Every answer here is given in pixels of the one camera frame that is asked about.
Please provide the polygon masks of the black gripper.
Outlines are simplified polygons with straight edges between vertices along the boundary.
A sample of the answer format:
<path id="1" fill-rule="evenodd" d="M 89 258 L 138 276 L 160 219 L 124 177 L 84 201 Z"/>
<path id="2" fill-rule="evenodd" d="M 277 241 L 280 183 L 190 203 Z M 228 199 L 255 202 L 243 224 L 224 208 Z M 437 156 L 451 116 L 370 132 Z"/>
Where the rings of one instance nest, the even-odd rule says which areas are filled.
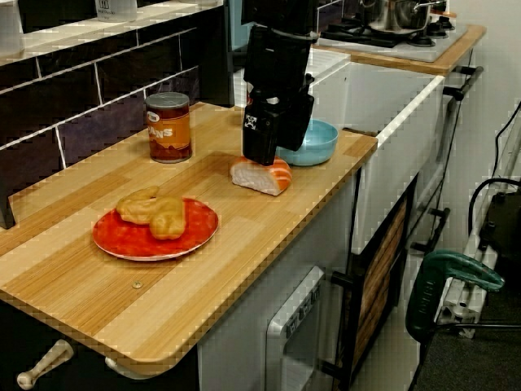
<path id="1" fill-rule="evenodd" d="M 243 155 L 249 160 L 272 165 L 276 146 L 291 151 L 301 147 L 314 103 L 309 94 L 313 77 L 306 73 L 312 43 L 312 35 L 252 27 L 243 75 L 249 96 L 243 118 Z M 280 125 L 280 104 L 271 103 L 270 98 L 296 97 Z"/>

